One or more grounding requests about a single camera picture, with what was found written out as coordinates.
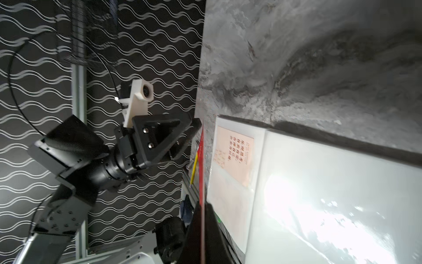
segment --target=white 3d-printed bracket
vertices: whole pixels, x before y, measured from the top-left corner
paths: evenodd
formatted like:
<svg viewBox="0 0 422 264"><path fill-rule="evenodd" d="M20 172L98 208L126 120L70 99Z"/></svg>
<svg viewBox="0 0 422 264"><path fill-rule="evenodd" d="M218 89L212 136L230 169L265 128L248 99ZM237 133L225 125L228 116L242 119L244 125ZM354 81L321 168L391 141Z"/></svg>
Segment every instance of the white 3d-printed bracket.
<svg viewBox="0 0 422 264"><path fill-rule="evenodd" d="M126 113L123 112L123 126L125 128L131 128L133 127L132 117L136 115L147 115L148 102L151 102L152 100L154 100L154 86L144 79L132 80L130 97L119 100L120 103L129 105Z"/></svg>

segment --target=wavy patterned wallpaper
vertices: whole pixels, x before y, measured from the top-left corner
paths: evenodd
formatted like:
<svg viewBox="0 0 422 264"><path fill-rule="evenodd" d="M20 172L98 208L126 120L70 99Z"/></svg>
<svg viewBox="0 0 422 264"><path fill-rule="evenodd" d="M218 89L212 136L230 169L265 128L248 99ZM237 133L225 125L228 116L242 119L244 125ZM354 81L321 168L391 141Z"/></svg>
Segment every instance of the wavy patterned wallpaper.
<svg viewBox="0 0 422 264"><path fill-rule="evenodd" d="M67 8L58 0L0 3L0 264L13 262L35 207L58 185L26 153L40 136L13 106L5 78L8 58L24 38L55 28L56 20L59 29L69 25L66 14L54 5ZM117 39L98 23L87 28L87 41L115 64L112 75L118 88L133 78L154 84L150 114L193 115L204 10L205 1L119 1ZM17 99L43 132L71 114L70 65L55 55L56 48L65 53L69 45L66 38L56 43L54 36L44 35L25 48L13 67ZM88 69L87 90L88 125L113 146L113 129L123 119L103 68ZM142 235L165 217L177 215L181 167L188 162L188 151L176 162L146 171L148 182L138 180L118 193L100 193L89 215L90 247ZM66 253L74 250L71 244Z"/></svg>

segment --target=yellow pencil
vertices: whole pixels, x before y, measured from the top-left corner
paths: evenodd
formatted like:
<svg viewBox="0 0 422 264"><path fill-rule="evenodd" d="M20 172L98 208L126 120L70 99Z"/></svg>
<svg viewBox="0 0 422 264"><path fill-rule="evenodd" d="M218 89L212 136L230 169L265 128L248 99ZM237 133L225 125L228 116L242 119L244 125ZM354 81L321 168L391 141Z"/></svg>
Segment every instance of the yellow pencil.
<svg viewBox="0 0 422 264"><path fill-rule="evenodd" d="M190 185L189 185L189 187L192 186L193 180L195 179L195 171L196 171L196 163L197 162L198 162L198 151L196 152L195 161L193 162L192 176L190 177Z"/></svg>

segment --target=gray marble surface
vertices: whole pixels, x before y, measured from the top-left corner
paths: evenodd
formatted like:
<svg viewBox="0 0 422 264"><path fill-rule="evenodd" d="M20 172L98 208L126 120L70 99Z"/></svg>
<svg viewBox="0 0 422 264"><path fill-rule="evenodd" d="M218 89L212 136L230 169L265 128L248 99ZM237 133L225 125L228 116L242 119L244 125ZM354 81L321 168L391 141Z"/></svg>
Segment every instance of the gray marble surface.
<svg viewBox="0 0 422 264"><path fill-rule="evenodd" d="M195 115L421 163L421 1L207 0Z"/></svg>

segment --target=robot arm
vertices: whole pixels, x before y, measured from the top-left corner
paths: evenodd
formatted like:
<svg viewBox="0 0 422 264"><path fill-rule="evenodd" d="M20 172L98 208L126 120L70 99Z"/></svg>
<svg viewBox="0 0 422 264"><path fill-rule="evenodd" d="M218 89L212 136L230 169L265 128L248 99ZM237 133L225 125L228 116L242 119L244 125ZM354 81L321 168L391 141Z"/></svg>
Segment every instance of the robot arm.
<svg viewBox="0 0 422 264"><path fill-rule="evenodd" d="M29 148L30 156L55 174L60 186L35 221L15 263L56 264L99 191L117 191L142 170L177 160L201 127L200 120L188 113L135 115L133 126L127 123L115 129L117 144L110 150L75 116Z"/></svg>

